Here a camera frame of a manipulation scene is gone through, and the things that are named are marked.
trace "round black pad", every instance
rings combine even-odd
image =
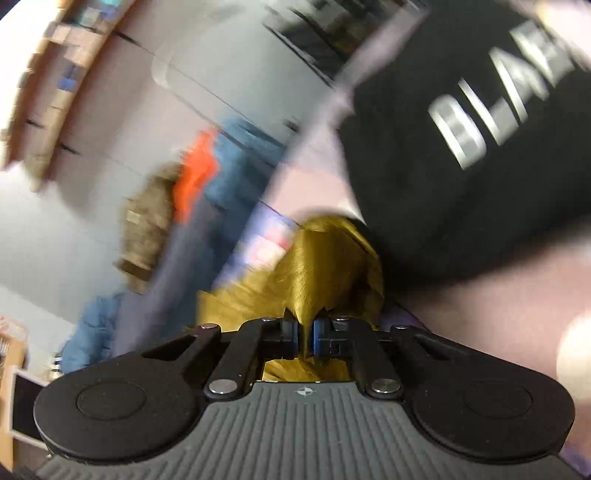
[[[496,375],[478,365],[453,373],[427,380],[411,402],[419,425],[438,443],[470,458],[512,462],[564,442],[574,404],[558,382],[516,365]]]
[[[180,440],[197,417],[175,362],[129,354],[43,389],[35,422],[50,450],[88,462],[146,458]]]

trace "brown bag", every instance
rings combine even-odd
[[[123,254],[115,266],[128,277],[128,287],[146,290],[174,217],[173,186],[181,164],[166,164],[152,174],[143,191],[124,206]]]

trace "wall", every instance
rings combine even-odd
[[[141,46],[111,38],[70,113],[61,140],[78,154],[58,151],[53,181],[40,194],[28,191],[20,165],[0,173],[0,285],[69,322],[85,302],[122,287],[112,264],[123,198],[191,144],[208,126],[204,117],[243,115],[286,140],[282,120],[304,120],[327,89],[263,28],[263,4],[246,0],[205,37],[188,30],[167,73],[172,91],[163,89],[152,79],[154,53],[182,22],[197,21],[205,3],[137,2],[121,29]],[[47,73],[31,119],[42,121],[63,67],[56,60]]]
[[[51,357],[72,334],[74,325],[0,286],[0,313],[29,328],[28,370],[42,376]]]

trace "screw head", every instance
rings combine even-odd
[[[238,384],[234,380],[229,378],[219,378],[209,384],[209,390],[212,393],[218,393],[220,395],[227,395],[232,393],[238,388]]]
[[[400,390],[401,385],[392,378],[378,378],[371,384],[371,388],[376,393],[394,393]]]
[[[333,328],[337,332],[346,332],[347,330],[349,330],[349,321],[352,319],[353,317],[348,316],[334,318],[332,319]]]

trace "orange object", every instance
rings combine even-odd
[[[189,153],[183,158],[181,176],[173,188],[175,207],[174,218],[179,223],[187,223],[195,200],[219,171],[213,156],[213,143],[217,130],[208,129],[199,134]]]

